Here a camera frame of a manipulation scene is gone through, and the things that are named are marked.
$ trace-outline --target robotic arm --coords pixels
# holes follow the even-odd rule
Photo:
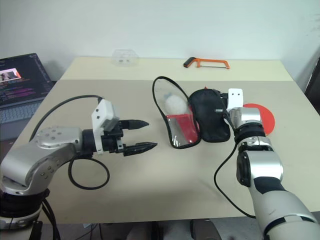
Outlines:
[[[129,156],[157,145],[153,142],[123,144],[123,129],[139,129],[149,124],[141,120],[119,120],[112,104],[104,99],[91,118],[93,129],[48,127],[29,143],[7,154],[0,166],[1,230],[23,228],[37,220],[42,201],[49,195],[48,186],[63,164],[75,158],[91,158],[94,152]]]
[[[235,107],[229,115],[239,152],[236,177],[249,189],[264,240],[319,240],[316,218],[281,185],[283,166],[265,135],[259,110]]]

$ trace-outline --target white bracket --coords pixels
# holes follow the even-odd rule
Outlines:
[[[119,121],[119,117],[116,116],[112,103],[102,99],[91,114],[91,119],[96,152],[102,154],[104,150],[101,136],[105,134],[104,131],[109,132],[114,129]]]
[[[228,90],[228,106],[226,110],[229,112],[233,108],[244,106],[244,92],[241,88],[229,88]]]

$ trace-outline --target red disc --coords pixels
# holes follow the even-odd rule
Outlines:
[[[270,133],[272,133],[275,128],[276,121],[274,115],[268,108],[255,103],[247,103],[243,106],[246,108],[259,109],[265,134],[269,135]]]

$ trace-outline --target white wall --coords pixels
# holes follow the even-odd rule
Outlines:
[[[0,0],[0,58],[36,52],[57,80],[75,56],[115,49],[153,58],[281,59],[303,89],[320,53],[320,2]]]

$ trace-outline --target table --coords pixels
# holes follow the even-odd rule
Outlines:
[[[161,64],[158,67],[151,64],[154,68],[151,70],[147,68],[151,66],[149,61]],[[62,166],[49,186],[51,193],[48,197],[57,223],[241,216],[213,184],[213,173],[232,150],[233,139],[222,143],[201,141],[194,147],[181,150],[172,148],[165,123],[152,100],[151,80],[158,75],[173,78],[187,94],[204,86],[223,92],[228,88],[242,88],[245,103],[258,103],[269,108],[276,120],[269,137],[284,166],[282,183],[310,211],[320,210],[320,192],[316,190],[320,181],[320,117],[281,63],[230,61],[229,72],[215,68],[204,71],[181,68],[183,62],[181,59],[140,59],[138,66],[126,68],[112,65],[110,58],[80,57],[74,60],[13,148],[28,141],[33,128],[48,109],[62,100],[83,94],[98,94],[112,101],[121,119],[141,119],[150,123],[142,129],[125,130],[124,143],[132,145],[148,141],[157,142],[158,146],[128,157],[115,153],[95,155],[109,168],[111,177],[108,185],[94,191],[73,186],[68,179],[67,166]],[[169,72],[165,66],[172,65],[176,69],[172,67]],[[198,77],[193,80],[191,76],[196,73]],[[41,128],[59,125],[89,129],[96,105],[95,99],[70,102],[48,117]],[[73,167],[74,177],[80,184],[95,186],[105,179],[103,169],[90,161],[78,160]],[[217,181],[238,206],[253,213],[249,191],[236,179],[236,155],[221,170]],[[40,220],[48,222],[43,215]]]

